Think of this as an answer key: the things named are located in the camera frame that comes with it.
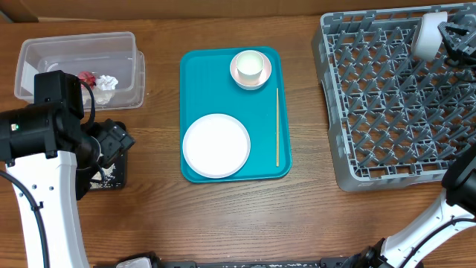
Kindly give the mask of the grey-green bowl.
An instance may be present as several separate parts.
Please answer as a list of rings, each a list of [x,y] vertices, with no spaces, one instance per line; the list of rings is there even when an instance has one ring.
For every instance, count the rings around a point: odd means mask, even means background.
[[[414,32],[411,53],[421,60],[431,62],[436,57],[443,40],[438,25],[447,21],[448,14],[445,11],[423,15]]]

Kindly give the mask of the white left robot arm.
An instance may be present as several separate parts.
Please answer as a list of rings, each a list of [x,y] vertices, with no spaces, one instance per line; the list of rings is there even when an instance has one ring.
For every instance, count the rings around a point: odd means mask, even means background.
[[[29,267],[88,267],[77,202],[135,143],[123,123],[84,117],[90,86],[63,71],[34,77],[34,102],[1,113],[1,177],[13,185]]]

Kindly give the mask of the red snack wrapper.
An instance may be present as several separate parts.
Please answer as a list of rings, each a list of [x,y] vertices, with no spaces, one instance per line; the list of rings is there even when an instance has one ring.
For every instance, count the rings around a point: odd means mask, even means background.
[[[80,80],[87,83],[91,89],[93,89],[96,86],[96,77],[92,72],[82,71],[77,76],[79,77]]]

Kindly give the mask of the white tissue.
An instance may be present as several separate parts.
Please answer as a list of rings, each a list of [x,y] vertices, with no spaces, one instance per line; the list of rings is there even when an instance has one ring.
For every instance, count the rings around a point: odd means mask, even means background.
[[[94,100],[96,104],[106,105],[115,96],[116,85],[118,80],[109,75],[99,76],[91,89],[94,94]]]

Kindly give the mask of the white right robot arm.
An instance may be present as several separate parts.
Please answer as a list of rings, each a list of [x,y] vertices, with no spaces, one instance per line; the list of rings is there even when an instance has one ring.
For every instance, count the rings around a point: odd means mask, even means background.
[[[412,53],[430,61],[444,44],[447,66],[475,70],[475,27],[448,21],[446,12],[427,13],[414,34]],[[421,260],[465,229],[475,226],[475,146],[451,164],[438,198],[400,232],[381,239],[336,267],[421,267]]]

